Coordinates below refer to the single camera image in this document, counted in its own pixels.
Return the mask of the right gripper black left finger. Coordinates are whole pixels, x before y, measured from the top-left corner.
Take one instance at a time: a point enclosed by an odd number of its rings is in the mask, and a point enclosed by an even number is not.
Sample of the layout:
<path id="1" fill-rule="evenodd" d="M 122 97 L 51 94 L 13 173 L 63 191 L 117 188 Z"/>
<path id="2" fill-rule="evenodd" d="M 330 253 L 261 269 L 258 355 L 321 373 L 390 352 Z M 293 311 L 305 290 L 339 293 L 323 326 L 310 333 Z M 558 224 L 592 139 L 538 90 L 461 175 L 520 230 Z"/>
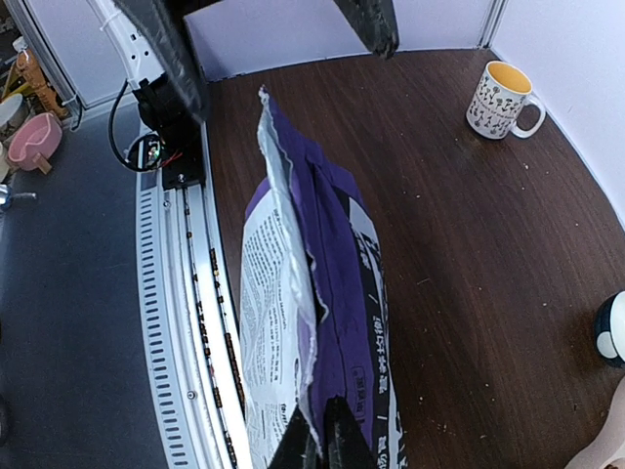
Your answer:
<path id="1" fill-rule="evenodd" d="M 320 459 L 310 426 L 298 407 L 272 458 L 269 469 L 317 469 Z"/>

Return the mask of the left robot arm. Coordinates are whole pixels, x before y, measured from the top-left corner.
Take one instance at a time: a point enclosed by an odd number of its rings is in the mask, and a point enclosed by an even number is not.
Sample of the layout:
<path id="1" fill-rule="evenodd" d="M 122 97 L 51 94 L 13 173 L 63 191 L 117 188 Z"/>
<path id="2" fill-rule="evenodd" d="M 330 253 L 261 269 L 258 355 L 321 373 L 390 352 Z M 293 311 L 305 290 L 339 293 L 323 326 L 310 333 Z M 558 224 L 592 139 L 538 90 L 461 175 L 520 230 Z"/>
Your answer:
<path id="1" fill-rule="evenodd" d="M 333 1 L 369 53 L 399 46 L 394 1 Z M 209 115 L 209 98 L 175 1 L 87 1 L 126 71 L 143 122 L 165 143 Z"/>

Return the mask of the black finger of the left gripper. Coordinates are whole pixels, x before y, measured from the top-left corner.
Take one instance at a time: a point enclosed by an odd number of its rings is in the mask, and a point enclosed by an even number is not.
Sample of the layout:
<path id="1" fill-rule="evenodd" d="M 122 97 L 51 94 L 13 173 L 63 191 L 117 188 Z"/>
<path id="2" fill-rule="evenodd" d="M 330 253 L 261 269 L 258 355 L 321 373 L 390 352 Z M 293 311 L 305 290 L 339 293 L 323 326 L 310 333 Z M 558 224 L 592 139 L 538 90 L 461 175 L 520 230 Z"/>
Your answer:
<path id="1" fill-rule="evenodd" d="M 121 0 L 114 4 L 146 39 L 187 113 L 204 122 L 209 116 L 208 91 L 185 39 L 176 1 Z"/>
<path id="2" fill-rule="evenodd" d="M 393 0 L 334 0 L 361 43 L 373 55 L 389 59 L 399 47 Z"/>

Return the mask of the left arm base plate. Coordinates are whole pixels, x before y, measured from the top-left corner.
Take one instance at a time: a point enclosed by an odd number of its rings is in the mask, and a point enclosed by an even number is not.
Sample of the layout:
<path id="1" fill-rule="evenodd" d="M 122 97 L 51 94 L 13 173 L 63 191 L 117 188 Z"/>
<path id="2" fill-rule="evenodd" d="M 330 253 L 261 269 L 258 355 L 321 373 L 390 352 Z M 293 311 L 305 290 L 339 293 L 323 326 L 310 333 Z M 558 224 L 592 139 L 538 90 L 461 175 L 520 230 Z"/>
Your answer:
<path id="1" fill-rule="evenodd" d="M 162 185 L 165 190 L 182 189 L 205 182 L 200 125 L 187 111 L 165 75 L 149 82 L 143 79 L 133 92 L 140 118 L 155 132 L 164 148 Z"/>

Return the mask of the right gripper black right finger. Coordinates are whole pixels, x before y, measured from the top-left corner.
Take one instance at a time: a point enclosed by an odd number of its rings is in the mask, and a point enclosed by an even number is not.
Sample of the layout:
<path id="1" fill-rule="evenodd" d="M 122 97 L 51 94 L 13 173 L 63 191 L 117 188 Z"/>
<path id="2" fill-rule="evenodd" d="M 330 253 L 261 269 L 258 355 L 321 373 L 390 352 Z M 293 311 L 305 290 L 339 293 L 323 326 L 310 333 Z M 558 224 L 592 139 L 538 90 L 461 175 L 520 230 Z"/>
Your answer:
<path id="1" fill-rule="evenodd" d="M 335 397 L 327 402 L 324 412 L 324 430 L 324 468 L 375 467 L 370 448 L 343 397 Z"/>

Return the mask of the purple pet food bag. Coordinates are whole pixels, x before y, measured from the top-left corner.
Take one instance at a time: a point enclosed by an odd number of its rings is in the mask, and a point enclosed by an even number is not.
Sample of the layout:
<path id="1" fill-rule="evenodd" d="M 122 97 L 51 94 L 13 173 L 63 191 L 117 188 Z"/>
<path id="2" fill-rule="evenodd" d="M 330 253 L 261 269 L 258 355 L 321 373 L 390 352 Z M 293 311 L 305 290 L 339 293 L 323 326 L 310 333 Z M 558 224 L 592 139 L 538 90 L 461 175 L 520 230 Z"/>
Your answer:
<path id="1" fill-rule="evenodd" d="M 404 468 L 375 226 L 353 175 L 304 137 L 266 89 L 259 98 L 267 175 L 246 208 L 239 309 L 252 464 L 268 468 L 298 407 L 324 468 L 326 404 L 343 397 L 374 468 Z"/>

